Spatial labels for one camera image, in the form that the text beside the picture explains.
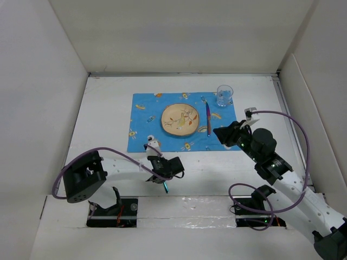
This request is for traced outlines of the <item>iridescent knife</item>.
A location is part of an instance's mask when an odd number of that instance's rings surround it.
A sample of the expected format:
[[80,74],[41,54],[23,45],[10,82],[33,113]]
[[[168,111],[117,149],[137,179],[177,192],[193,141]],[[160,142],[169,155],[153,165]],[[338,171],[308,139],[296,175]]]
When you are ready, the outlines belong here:
[[203,103],[205,104],[205,111],[206,111],[206,115],[207,115],[207,136],[210,137],[211,136],[211,113],[210,113],[210,108],[208,105],[208,102],[206,100],[206,98],[204,96],[201,96],[201,100],[203,101]]

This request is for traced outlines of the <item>clear plastic cup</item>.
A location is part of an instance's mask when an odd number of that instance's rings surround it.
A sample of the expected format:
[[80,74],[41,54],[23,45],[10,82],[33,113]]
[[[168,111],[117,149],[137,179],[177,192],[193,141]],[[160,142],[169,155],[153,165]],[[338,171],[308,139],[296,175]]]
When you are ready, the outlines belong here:
[[232,96],[234,90],[229,85],[221,85],[217,88],[216,103],[220,107],[227,107],[233,104]]

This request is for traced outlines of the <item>beige floral plate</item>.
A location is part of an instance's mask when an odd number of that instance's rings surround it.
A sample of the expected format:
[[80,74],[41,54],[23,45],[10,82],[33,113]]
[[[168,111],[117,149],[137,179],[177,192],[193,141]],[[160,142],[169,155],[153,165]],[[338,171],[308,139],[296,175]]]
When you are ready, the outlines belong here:
[[192,105],[174,103],[163,110],[160,122],[166,133],[184,137],[197,131],[200,125],[200,115]]

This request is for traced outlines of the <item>blue patterned cloth placemat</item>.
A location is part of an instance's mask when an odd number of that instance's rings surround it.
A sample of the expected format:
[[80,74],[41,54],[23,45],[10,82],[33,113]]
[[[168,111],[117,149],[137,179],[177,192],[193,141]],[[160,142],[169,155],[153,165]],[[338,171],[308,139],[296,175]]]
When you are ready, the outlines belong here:
[[[220,107],[216,103],[216,93],[145,93],[134,94],[130,116],[130,129],[127,151],[137,153],[144,151],[147,137],[153,135],[159,142],[162,152],[207,152],[207,151],[237,151],[220,144],[214,133],[207,136],[207,115],[205,104],[201,100],[204,96],[211,113],[211,127],[229,126],[236,120],[233,105]],[[189,136],[174,136],[166,133],[161,126],[163,110],[174,103],[187,103],[197,109],[200,115],[200,125],[197,131]]]

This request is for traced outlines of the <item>iridescent fork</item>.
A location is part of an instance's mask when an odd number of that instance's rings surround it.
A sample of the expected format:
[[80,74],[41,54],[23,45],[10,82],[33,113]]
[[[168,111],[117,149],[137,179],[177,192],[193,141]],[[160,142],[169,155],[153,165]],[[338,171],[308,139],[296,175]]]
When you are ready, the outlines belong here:
[[168,194],[169,193],[169,188],[168,188],[166,182],[163,182],[163,187],[164,187],[165,193]]

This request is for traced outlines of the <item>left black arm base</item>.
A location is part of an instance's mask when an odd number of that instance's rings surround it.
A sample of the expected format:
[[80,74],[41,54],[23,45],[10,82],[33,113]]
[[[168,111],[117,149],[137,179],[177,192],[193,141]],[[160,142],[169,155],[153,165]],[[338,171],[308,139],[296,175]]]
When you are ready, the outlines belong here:
[[138,197],[121,197],[116,187],[112,187],[114,205],[104,209],[90,203],[86,225],[89,228],[136,228]]

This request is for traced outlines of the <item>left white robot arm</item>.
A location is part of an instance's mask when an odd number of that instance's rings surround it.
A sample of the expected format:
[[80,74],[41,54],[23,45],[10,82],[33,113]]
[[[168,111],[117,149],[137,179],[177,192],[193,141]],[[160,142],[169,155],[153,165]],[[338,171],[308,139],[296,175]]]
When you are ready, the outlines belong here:
[[109,215],[119,212],[120,190],[116,184],[125,180],[163,184],[184,177],[179,157],[166,159],[158,148],[146,147],[145,156],[133,159],[112,148],[106,151],[120,156],[112,159],[100,155],[101,147],[90,149],[75,157],[61,170],[57,180],[63,181],[65,196],[70,204],[88,201],[101,207]]

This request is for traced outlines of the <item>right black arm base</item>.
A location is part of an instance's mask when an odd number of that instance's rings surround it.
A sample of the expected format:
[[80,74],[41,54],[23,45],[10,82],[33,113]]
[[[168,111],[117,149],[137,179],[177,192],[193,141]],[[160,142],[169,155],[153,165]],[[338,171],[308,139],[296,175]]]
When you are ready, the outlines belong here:
[[264,214],[270,211],[267,198],[275,194],[275,189],[262,185],[256,188],[248,196],[232,196],[231,188],[229,196],[232,198],[232,206],[229,211],[235,215],[237,228],[250,228],[255,231],[264,231],[271,227],[287,228],[286,222],[276,215]]

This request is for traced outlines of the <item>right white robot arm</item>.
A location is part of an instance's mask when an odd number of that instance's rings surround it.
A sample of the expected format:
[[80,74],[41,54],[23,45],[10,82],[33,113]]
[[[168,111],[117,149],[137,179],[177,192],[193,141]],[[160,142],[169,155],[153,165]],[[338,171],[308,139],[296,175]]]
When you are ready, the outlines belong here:
[[249,212],[277,216],[304,235],[322,259],[346,258],[346,217],[305,186],[292,166],[279,156],[276,140],[264,128],[251,132],[241,122],[213,130],[221,144],[239,147],[255,162],[266,185],[258,187],[245,204]]

